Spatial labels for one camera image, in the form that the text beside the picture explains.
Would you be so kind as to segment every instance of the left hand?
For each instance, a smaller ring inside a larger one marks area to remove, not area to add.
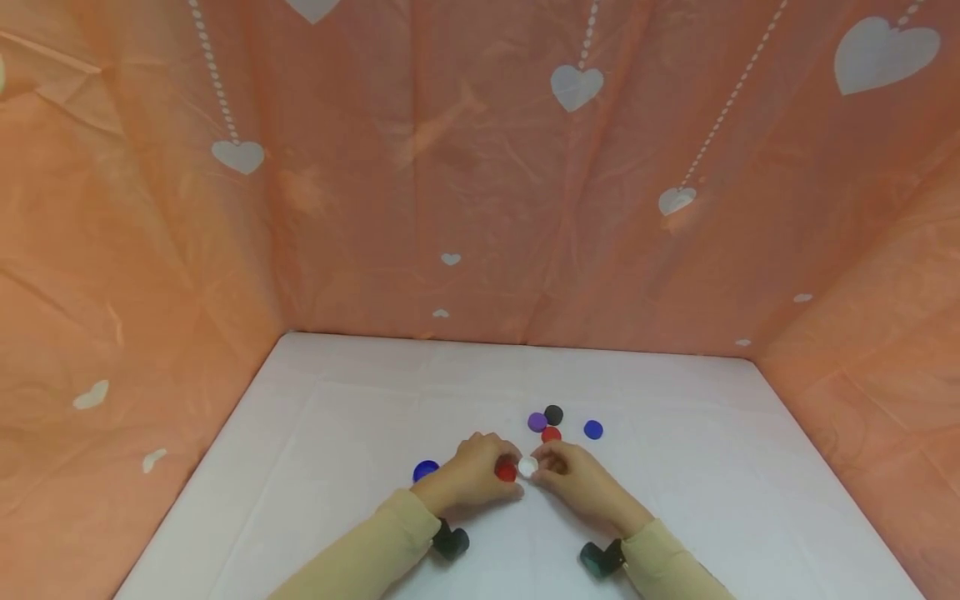
[[[453,458],[415,483],[410,491],[434,516],[455,506],[479,507],[497,500],[516,500],[523,496],[523,488],[502,481],[494,469],[501,458],[516,464],[520,456],[515,445],[495,433],[474,433],[460,442]]]

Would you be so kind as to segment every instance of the red bottle cap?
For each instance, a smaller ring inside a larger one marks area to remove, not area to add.
[[[516,467],[510,459],[503,459],[496,464],[496,476],[508,483],[516,481]]]
[[[543,429],[543,433],[540,434],[540,439],[543,440],[543,443],[546,444],[550,440],[562,440],[564,437],[560,435],[560,429],[556,427],[547,427]]]

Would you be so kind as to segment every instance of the sleeve cuff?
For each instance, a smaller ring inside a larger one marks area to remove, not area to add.
[[[377,511],[391,514],[413,547],[428,545],[440,531],[440,520],[409,490],[397,490]]]
[[[655,519],[620,546],[627,568],[643,577],[657,578],[670,568],[670,561],[686,552],[663,521]]]

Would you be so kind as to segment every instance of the beige sleeve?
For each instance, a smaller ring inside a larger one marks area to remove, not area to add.
[[[734,600],[659,519],[620,548],[627,576],[645,600]]]
[[[270,600],[376,600],[430,548],[440,531],[409,490],[397,490],[376,512],[280,586]]]

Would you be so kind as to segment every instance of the pink fabric wall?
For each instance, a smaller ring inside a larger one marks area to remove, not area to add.
[[[945,0],[0,3],[0,596],[110,595],[297,328],[755,359],[956,597],[958,45]]]

